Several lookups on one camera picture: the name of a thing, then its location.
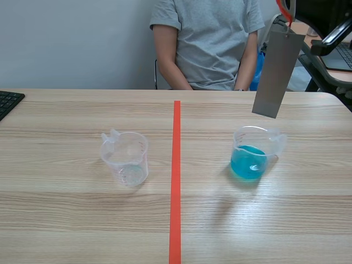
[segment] t-shirt sleeve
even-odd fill
[[[258,0],[251,1],[251,9],[249,10],[249,33],[264,28],[264,22]]]
[[[150,20],[151,30],[153,30],[154,25],[172,26],[181,30],[181,23],[178,19],[174,0],[158,0],[154,6]]]

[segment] metal plate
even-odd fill
[[[271,32],[253,113],[276,118],[305,35]]]

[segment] measuring cup with blue liquid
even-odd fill
[[[284,150],[287,136],[279,129],[244,126],[234,134],[231,170],[245,180],[258,180],[270,161]]]

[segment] clear plastic measuring cup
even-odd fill
[[[122,185],[141,184],[148,176],[147,138],[135,132],[119,133],[114,129],[110,133],[111,136],[102,134],[102,160]]]
[[[270,160],[279,157],[284,150],[287,136],[279,129],[245,126],[234,134],[231,169],[246,180],[259,179]]]

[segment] black keyboard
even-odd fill
[[[341,42],[336,50],[343,57],[348,66],[352,69],[352,49],[349,48],[349,42]]]
[[[23,93],[0,91],[0,121],[22,101],[24,96]]]

